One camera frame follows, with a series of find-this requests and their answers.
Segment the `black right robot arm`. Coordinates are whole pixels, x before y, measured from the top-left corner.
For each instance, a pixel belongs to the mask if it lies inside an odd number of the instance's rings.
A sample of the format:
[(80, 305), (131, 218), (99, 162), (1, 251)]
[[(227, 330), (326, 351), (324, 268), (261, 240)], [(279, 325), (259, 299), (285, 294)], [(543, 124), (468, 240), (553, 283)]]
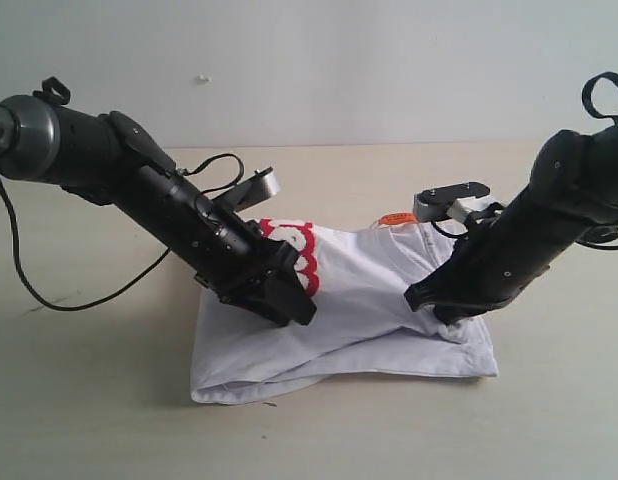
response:
[(407, 287), (412, 311), (445, 325), (512, 303), (572, 245), (618, 251), (618, 114), (591, 135), (561, 130), (536, 156), (508, 204), (465, 182), (423, 190), (413, 214), (453, 240), (451, 256)]

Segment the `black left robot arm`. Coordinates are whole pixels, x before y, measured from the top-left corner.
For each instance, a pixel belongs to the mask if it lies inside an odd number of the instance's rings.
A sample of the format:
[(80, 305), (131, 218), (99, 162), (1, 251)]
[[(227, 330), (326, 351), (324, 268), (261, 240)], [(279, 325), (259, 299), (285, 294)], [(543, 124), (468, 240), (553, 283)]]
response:
[(240, 216), (278, 193), (272, 169), (201, 191), (135, 120), (118, 111), (72, 110), (69, 100), (69, 90), (52, 77), (29, 95), (0, 101), (0, 184), (50, 184), (113, 205), (192, 268), (223, 304), (279, 326), (311, 322), (316, 307), (295, 270), (299, 252)]

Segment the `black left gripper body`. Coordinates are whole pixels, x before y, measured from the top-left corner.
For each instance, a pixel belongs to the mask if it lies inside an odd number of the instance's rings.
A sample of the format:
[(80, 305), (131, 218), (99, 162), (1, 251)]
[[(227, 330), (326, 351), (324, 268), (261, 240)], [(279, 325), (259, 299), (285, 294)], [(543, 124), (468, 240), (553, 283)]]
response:
[(224, 295), (258, 292), (265, 296), (268, 276), (273, 272), (296, 274), (299, 259), (289, 242), (269, 238), (261, 222), (254, 220), (237, 229), (221, 229), (201, 256), (203, 265), (196, 269), (195, 280), (221, 303)]

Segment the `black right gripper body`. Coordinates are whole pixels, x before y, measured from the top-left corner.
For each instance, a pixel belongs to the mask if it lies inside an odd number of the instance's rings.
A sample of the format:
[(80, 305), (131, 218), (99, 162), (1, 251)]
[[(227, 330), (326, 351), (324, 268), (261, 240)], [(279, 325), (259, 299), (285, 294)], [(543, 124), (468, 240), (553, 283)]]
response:
[(548, 268), (549, 243), (519, 222), (494, 222), (445, 273), (438, 301), (448, 308), (500, 309)]

